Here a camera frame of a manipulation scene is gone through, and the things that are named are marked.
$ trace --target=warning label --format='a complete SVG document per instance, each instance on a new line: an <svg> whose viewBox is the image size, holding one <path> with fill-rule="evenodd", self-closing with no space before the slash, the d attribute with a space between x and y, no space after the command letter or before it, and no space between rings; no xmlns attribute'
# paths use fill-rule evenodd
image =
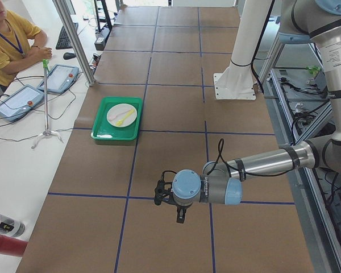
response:
<svg viewBox="0 0 341 273"><path fill-rule="evenodd" d="M341 67L341 41L320 48L320 52L325 72Z"/></svg>

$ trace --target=yellow shirt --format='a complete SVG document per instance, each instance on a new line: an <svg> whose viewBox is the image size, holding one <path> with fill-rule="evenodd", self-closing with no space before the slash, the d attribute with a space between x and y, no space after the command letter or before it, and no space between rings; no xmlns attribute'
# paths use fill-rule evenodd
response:
<svg viewBox="0 0 341 273"><path fill-rule="evenodd" d="M24 53L27 53L30 50L30 45L28 39L34 39L34 36L40 32L40 28L34 26L31 22L18 14L7 11L6 22L9 25L10 32L1 33L5 36L9 41L12 42L13 45L19 48L18 42L16 41L15 34L17 35L20 44L22 45L22 49ZM2 37L0 37L0 84L4 86L8 86L17 73L14 74L6 74L1 71L2 68L7 66L11 61L17 61L24 58L22 54L17 51L11 44L5 41Z"/></svg>

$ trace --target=blue lanyard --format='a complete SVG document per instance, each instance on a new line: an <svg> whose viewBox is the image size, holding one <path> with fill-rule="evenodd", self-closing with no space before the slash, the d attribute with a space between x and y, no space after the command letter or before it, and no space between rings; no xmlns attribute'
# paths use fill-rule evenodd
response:
<svg viewBox="0 0 341 273"><path fill-rule="evenodd" d="M9 41L8 38L5 37L4 35L2 35L1 33L0 33L0 37L1 37L2 39L4 39L5 41L7 41L7 42L9 43L9 45L11 45L12 47L14 47L20 54L24 55L22 45L21 45L21 43L19 42L19 39L18 39L18 37L17 37L17 35L16 35L14 29L13 29L13 32L14 32L14 35L15 35L15 38L16 38L16 42L18 43L18 46L19 46L19 47L17 47L15 44L13 44L11 41Z"/></svg>

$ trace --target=black keyboard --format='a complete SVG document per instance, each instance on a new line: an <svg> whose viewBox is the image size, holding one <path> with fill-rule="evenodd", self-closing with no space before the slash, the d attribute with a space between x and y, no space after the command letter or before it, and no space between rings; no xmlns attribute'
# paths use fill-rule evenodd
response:
<svg viewBox="0 0 341 273"><path fill-rule="evenodd" d="M78 23L73 23L73 26L77 31ZM67 48L72 48L72 45L70 44L70 40L69 40L66 30L64 29L64 27L62 27L61 31L59 32L56 49L67 49Z"/></svg>

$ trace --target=green tray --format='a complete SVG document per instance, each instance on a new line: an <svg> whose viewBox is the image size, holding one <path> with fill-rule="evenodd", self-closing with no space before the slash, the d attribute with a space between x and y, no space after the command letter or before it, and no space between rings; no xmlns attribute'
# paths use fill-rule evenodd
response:
<svg viewBox="0 0 341 273"><path fill-rule="evenodd" d="M117 104L130 104L135 107L138 115L129 126L118 128L107 121L107 112ZM136 97L105 97L101 100L91 137L95 140L134 140L138 135L143 101Z"/></svg>

